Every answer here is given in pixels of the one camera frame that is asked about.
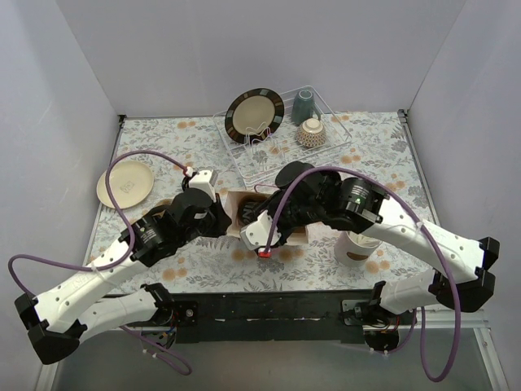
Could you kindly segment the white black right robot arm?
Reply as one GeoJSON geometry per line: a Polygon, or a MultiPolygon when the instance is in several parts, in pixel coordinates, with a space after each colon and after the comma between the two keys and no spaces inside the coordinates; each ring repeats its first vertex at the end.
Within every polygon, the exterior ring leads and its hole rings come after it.
{"type": "Polygon", "coordinates": [[[321,222],[390,244],[430,266],[407,279],[376,283],[368,301],[347,311],[358,322],[384,324],[435,304],[473,313],[493,296],[490,268],[500,249],[494,238],[466,239],[422,220],[393,191],[350,169],[293,161],[275,185],[266,201],[243,211],[240,237],[260,257],[269,257],[297,228],[321,222]]]}

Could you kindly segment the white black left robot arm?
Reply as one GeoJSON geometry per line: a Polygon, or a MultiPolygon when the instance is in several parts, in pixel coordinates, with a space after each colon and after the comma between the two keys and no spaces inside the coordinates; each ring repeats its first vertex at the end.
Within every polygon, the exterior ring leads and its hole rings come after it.
{"type": "Polygon", "coordinates": [[[89,338],[119,326],[168,325],[176,310],[161,283],[144,284],[122,297],[106,295],[192,240],[225,235],[230,224],[219,195],[188,188],[122,231],[87,270],[35,297],[18,297],[15,307],[41,362],[58,362],[89,338]]]}

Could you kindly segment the dark translucent takeout cup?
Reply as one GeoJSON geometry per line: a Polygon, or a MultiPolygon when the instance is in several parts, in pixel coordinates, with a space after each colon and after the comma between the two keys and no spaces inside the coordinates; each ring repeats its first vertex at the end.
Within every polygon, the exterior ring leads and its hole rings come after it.
{"type": "Polygon", "coordinates": [[[246,196],[239,202],[237,219],[242,226],[246,226],[256,220],[256,208],[262,200],[253,195],[246,196]]]}

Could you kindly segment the paper bag pink handles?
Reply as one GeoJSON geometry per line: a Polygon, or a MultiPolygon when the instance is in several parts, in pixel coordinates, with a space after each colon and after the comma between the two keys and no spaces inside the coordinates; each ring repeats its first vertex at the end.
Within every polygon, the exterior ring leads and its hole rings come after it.
{"type": "Polygon", "coordinates": [[[283,245],[297,246],[307,244],[308,229],[282,228],[282,215],[275,222],[278,198],[272,194],[256,191],[228,191],[224,210],[231,219],[227,229],[228,236],[241,239],[250,250],[266,250],[269,241],[271,249],[283,245]]]}

